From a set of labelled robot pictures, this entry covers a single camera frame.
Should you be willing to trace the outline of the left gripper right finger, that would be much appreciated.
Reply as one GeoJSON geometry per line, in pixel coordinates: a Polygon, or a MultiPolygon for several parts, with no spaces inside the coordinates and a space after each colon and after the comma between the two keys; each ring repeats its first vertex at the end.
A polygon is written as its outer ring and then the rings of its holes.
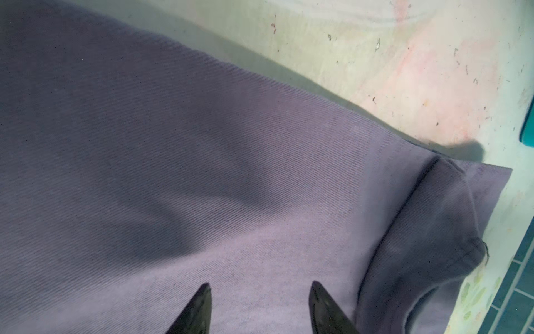
{"type": "Polygon", "coordinates": [[[359,334],[320,282],[311,284],[308,303],[313,334],[359,334]]]}

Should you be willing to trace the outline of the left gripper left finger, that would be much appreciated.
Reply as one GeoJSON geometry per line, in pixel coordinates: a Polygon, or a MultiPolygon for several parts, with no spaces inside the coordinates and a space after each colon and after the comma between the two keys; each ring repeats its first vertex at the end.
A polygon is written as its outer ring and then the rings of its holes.
{"type": "Polygon", "coordinates": [[[166,334],[208,334],[211,324],[212,294],[210,284],[202,284],[166,334]]]}

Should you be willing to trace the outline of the purple trousers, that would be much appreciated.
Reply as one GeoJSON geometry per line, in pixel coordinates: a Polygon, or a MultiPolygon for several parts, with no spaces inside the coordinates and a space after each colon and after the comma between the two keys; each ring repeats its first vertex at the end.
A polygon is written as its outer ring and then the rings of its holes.
{"type": "Polygon", "coordinates": [[[1,4],[1,332],[440,333],[508,168],[62,1],[1,4]]]}

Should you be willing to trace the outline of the teal plastic basket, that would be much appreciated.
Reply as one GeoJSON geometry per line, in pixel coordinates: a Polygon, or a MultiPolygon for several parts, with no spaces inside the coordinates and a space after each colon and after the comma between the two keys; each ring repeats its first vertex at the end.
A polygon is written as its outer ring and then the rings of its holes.
{"type": "Polygon", "coordinates": [[[521,128],[520,142],[527,147],[534,147],[534,101],[531,102],[521,128]]]}

